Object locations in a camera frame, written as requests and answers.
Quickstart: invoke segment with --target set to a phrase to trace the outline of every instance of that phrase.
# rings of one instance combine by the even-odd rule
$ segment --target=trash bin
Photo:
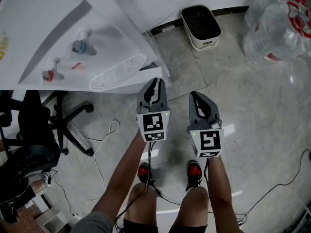
[[[204,51],[218,45],[222,30],[207,7],[196,5],[182,9],[181,17],[195,50]]]

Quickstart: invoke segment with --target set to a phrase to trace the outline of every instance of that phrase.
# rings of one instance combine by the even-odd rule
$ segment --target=wire
[[[41,190],[39,190],[39,191],[37,191],[37,192],[35,192],[35,194],[37,194],[37,193],[39,193],[39,192],[41,192],[42,190],[44,190],[45,188],[47,188],[49,185],[46,185],[45,187],[43,187]]]
[[[291,183],[293,183],[294,182],[294,180],[296,179],[296,177],[298,176],[298,174],[300,173],[300,170],[301,170],[301,161],[302,161],[302,157],[303,157],[303,155],[305,154],[305,152],[309,152],[309,154],[311,154],[311,152],[309,151],[309,150],[304,150],[303,152],[302,152],[302,154],[301,154],[301,157],[300,157],[300,162],[299,162],[299,170],[298,170],[298,172],[296,173],[296,175],[294,176],[294,178],[289,182],[289,183],[286,183],[286,184],[277,184],[277,185],[275,185],[274,187],[272,187],[268,192],[266,192],[265,193],[265,195],[263,195],[262,197],[261,197],[261,199],[259,199],[254,205],[253,205],[253,207],[246,213],[246,214],[244,214],[245,216],[239,221],[239,222],[241,222],[245,217],[246,217],[246,220],[245,220],[245,222],[247,221],[247,215],[254,209],[254,207],[260,202],[260,201],[262,201],[263,200],[263,198],[266,196],[266,195],[268,195],[274,188],[276,188],[276,187],[278,187],[278,186],[288,186],[288,185],[290,185]]]
[[[115,131],[111,131],[111,126],[112,126],[112,124],[113,124],[114,122],[117,123],[118,127],[117,127],[117,129],[116,129]],[[101,147],[102,143],[103,143],[109,136],[111,136],[112,134],[114,134],[115,132],[117,132],[117,131],[119,130],[119,128],[120,128],[120,123],[119,123],[119,121],[117,121],[117,120],[115,120],[115,119],[111,121],[111,123],[110,123],[110,125],[109,125],[108,134],[107,134],[103,139],[101,139],[101,140],[86,137],[84,134],[82,134],[82,132],[78,129],[78,127],[77,127],[73,122],[70,121],[70,123],[77,129],[77,131],[80,133],[80,135],[83,136],[85,139],[90,140],[90,141],[100,142],[100,145],[97,147],[96,151],[94,152],[93,157],[94,157],[94,162],[95,162],[96,168],[97,168],[97,170],[98,170],[98,172],[99,172],[99,174],[100,174],[100,176],[101,176],[101,179],[102,179],[102,182],[103,182],[104,190],[106,190],[106,186],[105,186],[105,182],[104,182],[104,176],[103,176],[102,172],[100,171],[100,169],[99,169],[99,167],[98,167],[98,164],[97,164],[97,161],[96,161],[96,154],[97,154],[97,151],[99,150],[99,148]],[[99,200],[100,198],[101,198],[101,197],[96,198],[96,199],[93,199],[93,200],[87,200],[87,201],[86,201],[87,208],[88,208],[88,210],[89,210],[90,212],[91,212],[92,210],[89,208],[89,204],[88,204],[88,203],[89,203],[89,202],[92,202],[92,201]]]
[[[167,199],[166,199],[165,197],[163,197],[162,195],[160,195],[160,197],[161,197],[162,199],[166,200],[166,201],[169,202],[169,203],[181,205],[181,204],[179,204],[179,203],[174,203],[174,202],[172,202],[172,201],[167,200]]]
[[[204,177],[205,177],[205,180],[206,180],[206,184],[207,184],[207,189],[208,189],[208,180],[207,180],[207,176],[206,176],[206,170],[207,170],[207,167],[209,165],[209,158],[206,158],[206,164],[205,164],[205,168],[204,168]]]
[[[58,184],[58,185],[59,185],[59,186],[63,189],[63,191],[64,191],[64,195],[65,195],[65,199],[67,200],[67,202],[68,202],[68,204],[69,204],[69,207],[70,207],[70,212],[71,212],[71,214],[74,216],[74,213],[72,213],[72,209],[71,209],[70,202],[69,202],[69,200],[67,199],[66,192],[65,192],[64,188],[63,188],[63,187],[62,187],[59,183],[57,183],[57,180],[56,180],[56,178],[55,178],[55,174],[56,174],[56,173],[58,173],[58,171],[56,171],[56,170],[52,169],[52,170],[50,171],[50,173],[51,173],[52,171],[54,171],[54,172],[55,172],[55,173],[53,174],[53,177],[54,177],[55,183],[56,183],[56,184]]]
[[[118,127],[117,127],[117,129],[116,129],[115,131],[112,131],[112,132],[111,132],[111,126],[112,126],[112,124],[113,124],[114,122],[117,123]],[[102,178],[104,190],[106,190],[106,186],[105,186],[103,174],[102,174],[102,172],[100,171],[100,169],[99,169],[99,167],[98,167],[98,164],[97,164],[97,161],[96,161],[96,154],[97,154],[97,151],[99,150],[99,148],[101,147],[102,143],[103,143],[109,136],[111,136],[112,134],[114,134],[115,132],[117,132],[117,131],[119,130],[119,128],[120,128],[120,123],[119,123],[117,120],[111,121],[111,123],[110,123],[110,125],[109,125],[109,132],[108,132],[108,134],[103,138],[103,140],[101,140],[100,145],[98,146],[98,148],[96,149],[96,151],[95,151],[95,153],[94,153],[94,162],[95,162],[95,165],[96,165],[96,167],[97,167],[97,170],[98,170],[98,172],[99,172],[99,174],[100,174],[100,176],[101,176],[101,178]],[[101,197],[99,197],[99,198],[97,198],[97,199],[87,200],[87,201],[86,201],[87,208],[89,209],[89,211],[91,211],[91,210],[90,210],[90,208],[89,208],[88,203],[89,203],[90,201],[99,200],[100,198],[101,198]]]

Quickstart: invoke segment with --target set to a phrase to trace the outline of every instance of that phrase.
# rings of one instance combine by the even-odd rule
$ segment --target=white cable
[[[118,128],[117,128],[115,131],[111,132],[111,126],[112,126],[112,124],[113,124],[114,122],[117,123]],[[104,137],[103,140],[96,140],[96,139],[88,138],[88,137],[84,136],[84,135],[79,131],[79,129],[78,129],[77,126],[75,126],[73,123],[72,123],[72,125],[78,130],[78,132],[81,134],[81,136],[83,136],[85,139],[91,140],[91,141],[101,142],[100,145],[98,146],[98,148],[96,149],[96,151],[94,152],[94,155],[93,155],[93,156],[94,156],[95,165],[96,165],[97,170],[98,170],[98,172],[99,172],[99,174],[100,174],[100,176],[101,176],[101,178],[102,178],[102,181],[103,181],[104,190],[106,190],[106,186],[105,186],[103,174],[102,174],[102,172],[100,171],[100,169],[99,169],[99,167],[98,167],[98,164],[97,164],[97,162],[96,162],[96,153],[97,153],[97,151],[99,150],[99,148],[101,147],[102,143],[103,143],[109,136],[111,136],[112,134],[114,134],[115,132],[117,132],[117,131],[119,130],[119,128],[120,128],[120,123],[119,123],[117,120],[111,121],[111,123],[110,123],[110,125],[109,125],[109,132],[108,132],[108,134]],[[99,200],[100,198],[101,198],[101,197],[99,197],[99,198],[97,198],[97,199],[87,200],[87,201],[86,201],[87,208],[89,209],[89,211],[92,211],[92,210],[89,208],[88,202],[89,202],[89,201]]]

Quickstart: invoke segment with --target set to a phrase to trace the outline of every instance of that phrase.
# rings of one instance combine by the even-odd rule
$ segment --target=white grille
[[[146,60],[147,57],[143,54],[133,55],[94,77],[89,83],[89,89],[97,92],[111,89],[137,73]]]

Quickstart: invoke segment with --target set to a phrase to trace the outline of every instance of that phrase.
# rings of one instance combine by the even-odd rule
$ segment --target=gray tile floor
[[[234,209],[236,213],[246,213],[274,185],[288,183],[294,177],[302,151],[311,146],[311,61],[296,59],[282,65],[252,65],[241,50],[245,32],[243,14],[221,16],[217,20],[223,30],[220,43],[205,52],[191,49],[183,28],[155,37],[171,71],[173,86],[168,90],[172,109],[168,139],[155,146],[159,155],[152,163],[158,188],[167,198],[181,202],[186,186],[185,164],[194,158],[186,133],[188,94],[194,90],[202,92],[219,107],[226,134],[222,158],[232,192],[242,192],[233,198]],[[113,119],[121,124],[120,130],[103,142],[96,155],[107,185],[138,128],[136,96],[70,92],[64,98],[66,113],[85,100],[94,104],[94,112],[83,112],[73,121],[83,134],[102,139]],[[71,130],[86,147],[98,147],[97,142],[85,140],[74,127]],[[71,143],[68,149],[69,155],[61,156],[56,179],[64,187],[72,209],[85,216],[89,213],[86,200],[101,196],[103,182],[94,159],[81,154]],[[249,213],[244,231],[284,230],[311,199],[310,185],[311,163],[305,154],[296,180],[268,194]],[[53,203],[69,208],[59,186],[52,185],[47,194]],[[157,203],[159,212],[178,208],[161,199]],[[159,215],[159,231],[168,232],[175,217],[176,213]],[[207,232],[216,232],[212,214]]]

